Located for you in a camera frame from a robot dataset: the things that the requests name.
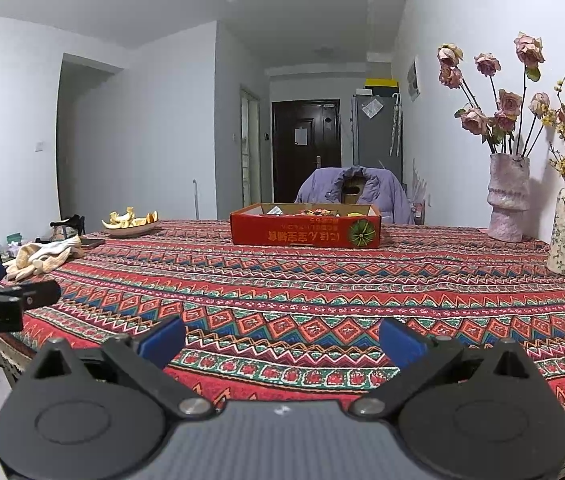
table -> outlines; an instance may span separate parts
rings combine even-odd
[[[379,320],[394,316],[469,345],[515,338],[565,408],[565,277],[547,271],[543,242],[391,226],[377,250],[269,248],[234,246],[226,221],[160,226],[53,272],[61,302],[0,334],[0,363],[17,374],[51,336],[84,348],[179,314],[187,344],[165,371],[214,403],[348,405],[398,372],[377,346]]]

purple jacket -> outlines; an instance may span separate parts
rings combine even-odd
[[[389,170],[376,168],[320,168],[304,182],[296,202],[340,202],[346,179],[363,176],[367,179],[358,204],[373,204],[381,212],[383,223],[413,224],[411,205],[399,180]]]

chair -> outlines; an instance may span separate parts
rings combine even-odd
[[[411,204],[399,180],[389,170],[378,168],[320,168],[303,183],[296,202],[373,204],[380,210],[383,223],[414,223]]]

metal screw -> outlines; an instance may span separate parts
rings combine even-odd
[[[126,333],[112,335],[112,338],[129,346],[131,344],[131,336]]]
[[[354,400],[351,410],[355,415],[378,415],[385,409],[385,403],[375,397]]]
[[[178,409],[185,415],[200,416],[211,410],[211,402],[202,397],[191,397],[182,400],[180,404],[178,404]]]

pink ceramic vase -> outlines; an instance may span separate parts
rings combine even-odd
[[[523,215],[529,209],[529,159],[494,153],[487,202],[492,206],[489,236],[502,242],[523,239]]]

